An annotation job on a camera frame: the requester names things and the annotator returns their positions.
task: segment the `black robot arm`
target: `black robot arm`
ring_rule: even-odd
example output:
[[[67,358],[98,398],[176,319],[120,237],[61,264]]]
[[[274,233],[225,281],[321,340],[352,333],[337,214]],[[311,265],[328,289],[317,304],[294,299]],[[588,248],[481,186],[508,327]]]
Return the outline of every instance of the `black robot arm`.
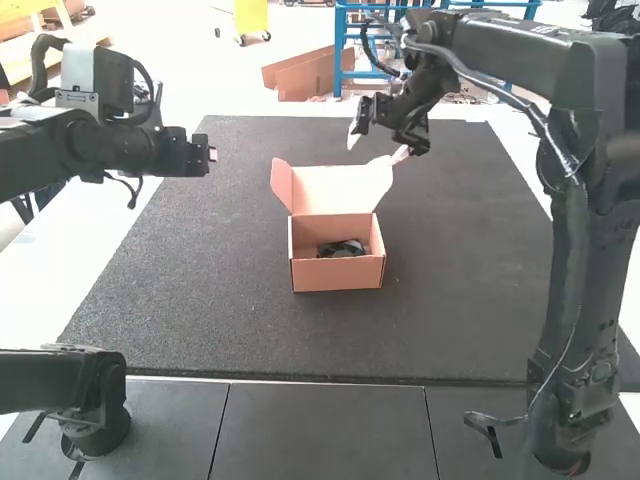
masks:
[[[63,52],[61,88],[49,88],[48,48]],[[136,177],[130,208],[145,175],[202,177],[213,148],[207,135],[187,140],[181,127],[165,127],[162,84],[137,61],[101,47],[79,47],[49,35],[32,48],[33,81],[26,99],[0,107],[0,202],[79,177],[102,183],[110,170]],[[134,70],[144,78],[134,82]],[[51,100],[55,106],[44,106]],[[0,350],[0,414],[42,411],[58,421],[63,453],[79,461],[111,452],[125,438],[125,359],[119,352],[77,345]]]
[[[527,423],[524,447],[552,471],[579,475],[618,394],[618,316],[640,219],[640,38],[479,9],[414,9],[388,28],[412,74],[397,94],[363,98],[350,134],[377,123],[422,155],[428,112],[462,78],[526,114],[541,139],[537,170],[552,199],[554,244],[528,410],[506,420],[467,412],[465,423],[492,442],[495,427]],[[486,75],[548,99],[549,115]]]

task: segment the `yellow cart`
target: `yellow cart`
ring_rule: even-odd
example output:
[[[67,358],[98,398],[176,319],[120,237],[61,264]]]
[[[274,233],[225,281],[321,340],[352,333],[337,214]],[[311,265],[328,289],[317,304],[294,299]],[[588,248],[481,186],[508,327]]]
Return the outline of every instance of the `yellow cart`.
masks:
[[[233,0],[233,11],[219,6],[211,5],[211,7],[233,17],[236,40],[241,47],[247,45],[247,35],[251,33],[262,32],[262,39],[265,42],[271,40],[267,0]],[[216,28],[214,33],[220,38],[220,28]]]

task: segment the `wooden pallet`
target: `wooden pallet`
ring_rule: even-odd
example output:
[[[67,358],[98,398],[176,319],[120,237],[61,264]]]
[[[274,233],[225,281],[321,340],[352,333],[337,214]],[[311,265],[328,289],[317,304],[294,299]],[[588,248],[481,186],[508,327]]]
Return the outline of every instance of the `wooden pallet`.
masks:
[[[68,38],[82,45],[111,45],[109,31],[99,14],[87,18],[72,28],[45,31],[59,37]],[[11,85],[31,78],[31,45],[38,32],[27,33],[20,37],[0,43],[0,59]],[[50,68],[62,61],[62,52],[50,49],[45,57],[45,66]]]

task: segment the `blue shelf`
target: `blue shelf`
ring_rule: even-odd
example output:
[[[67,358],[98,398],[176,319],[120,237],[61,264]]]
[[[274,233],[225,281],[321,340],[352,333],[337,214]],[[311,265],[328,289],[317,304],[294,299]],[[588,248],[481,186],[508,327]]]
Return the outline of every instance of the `blue shelf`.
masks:
[[[384,72],[378,71],[373,65],[371,71],[356,71],[348,72],[342,70],[341,65],[341,52],[344,49],[348,39],[359,39],[360,33],[349,33],[350,29],[362,28],[362,23],[350,23],[348,18],[349,12],[355,11],[370,11],[378,10],[384,12],[385,19],[389,20],[391,12],[394,12],[394,18],[402,18],[408,9],[411,8],[425,8],[431,4],[430,0],[395,0],[395,5],[391,5],[391,0],[386,0],[386,3],[381,4],[369,4],[369,3],[347,3],[347,0],[337,0],[335,5],[335,51],[334,51],[334,77],[333,77],[333,96],[340,98],[342,96],[342,82],[347,78],[367,78],[367,79],[381,79],[386,80],[389,78]],[[537,8],[542,5],[541,0],[526,0],[526,1],[513,1],[513,2],[499,2],[499,1],[461,1],[461,0],[441,0],[439,8],[448,9],[449,7],[471,7],[471,8],[483,8],[483,7],[502,7],[502,8],[525,8],[524,18],[526,20],[533,20],[536,14]],[[372,30],[382,28],[380,24],[371,24],[369,31],[369,44],[374,55],[378,54],[376,48],[377,40],[391,40],[391,35],[386,33],[375,33]]]

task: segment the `cardboard box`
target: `cardboard box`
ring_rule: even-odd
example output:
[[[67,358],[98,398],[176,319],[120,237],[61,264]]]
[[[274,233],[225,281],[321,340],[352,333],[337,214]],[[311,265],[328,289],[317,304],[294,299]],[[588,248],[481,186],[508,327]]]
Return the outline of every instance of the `cardboard box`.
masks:
[[[31,17],[22,17],[8,22],[0,23],[0,42],[10,40],[25,33],[33,32]]]
[[[281,102],[304,102],[333,91],[333,45],[262,67],[264,86],[278,90]],[[342,51],[342,69],[356,65],[353,47]]]
[[[291,167],[274,158],[271,189],[291,213],[294,292],[380,288],[387,254],[373,212],[393,183],[390,166]],[[318,246],[358,239],[366,255],[316,258]]]

